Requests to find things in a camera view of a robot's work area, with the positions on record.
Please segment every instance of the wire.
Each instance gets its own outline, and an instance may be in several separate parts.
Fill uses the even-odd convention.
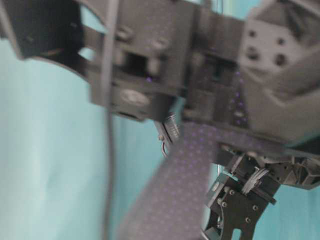
[[[269,173],[269,170],[263,168],[263,169],[256,171],[254,174],[252,174],[252,176],[249,178],[249,180],[244,185],[244,187],[242,189],[242,193],[244,195],[247,195],[248,193],[250,193],[250,191],[256,187],[256,185],[260,181],[260,179],[262,179],[268,173]]]
[[[105,106],[105,137],[108,148],[108,184],[107,196],[104,212],[104,228],[103,240],[111,239],[110,222],[112,216],[113,193],[115,185],[116,161],[114,148],[114,133],[113,133],[113,118],[110,112],[111,109],[111,89],[112,89],[112,70],[113,70],[113,51],[115,46],[116,27],[118,22],[120,1],[109,0],[106,9],[107,16],[107,37],[104,38],[103,44],[103,61],[102,61],[102,78],[101,78],[101,96]]]
[[[165,158],[168,157],[167,153],[166,153],[166,144],[165,144],[165,141],[162,142],[161,144],[161,151],[162,151],[162,154]]]

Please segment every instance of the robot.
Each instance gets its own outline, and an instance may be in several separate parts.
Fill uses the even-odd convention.
[[[82,25],[80,5],[107,34]],[[231,240],[234,230],[251,240],[281,185],[320,185],[317,0],[262,0],[245,21],[209,0],[0,0],[0,36],[20,59],[88,81],[109,129],[111,114],[155,121],[166,159],[119,240]],[[170,114],[178,98],[179,128]],[[211,164],[224,172],[208,191]]]

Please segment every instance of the black cable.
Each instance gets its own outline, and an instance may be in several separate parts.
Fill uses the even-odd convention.
[[[110,233],[110,223],[112,217],[112,207],[114,200],[114,186],[116,178],[116,158],[115,158],[115,143],[114,143],[114,132],[113,132],[113,117],[111,112],[106,108],[105,109],[105,136],[106,142],[108,145],[108,171],[107,171],[107,194],[106,194],[106,204],[105,204],[105,213],[103,220],[103,240],[111,239]]]
[[[118,13],[120,0],[109,0],[106,9],[107,36],[103,44],[102,78],[101,78],[101,96],[105,106],[105,138],[108,144],[108,190],[106,196],[104,221],[103,221],[103,240],[111,239],[110,222],[112,216],[114,186],[116,177],[116,160],[113,133],[113,118],[111,109],[111,89],[113,75],[113,51],[115,48],[116,30],[118,22]]]

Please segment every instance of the teal wall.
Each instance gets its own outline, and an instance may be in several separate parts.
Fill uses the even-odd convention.
[[[244,18],[258,0],[225,0]],[[103,27],[84,10],[84,22]],[[54,65],[17,60],[0,42],[0,240],[99,240],[107,183],[104,111]],[[152,122],[115,118],[115,227],[162,160]],[[256,240],[318,240],[320,191],[282,187]]]

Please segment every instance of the dotted fabric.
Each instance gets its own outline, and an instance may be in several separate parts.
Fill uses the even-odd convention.
[[[243,133],[185,123],[181,139],[119,228],[118,240],[199,239],[210,165],[216,162],[217,143],[257,151],[283,151],[272,142]]]

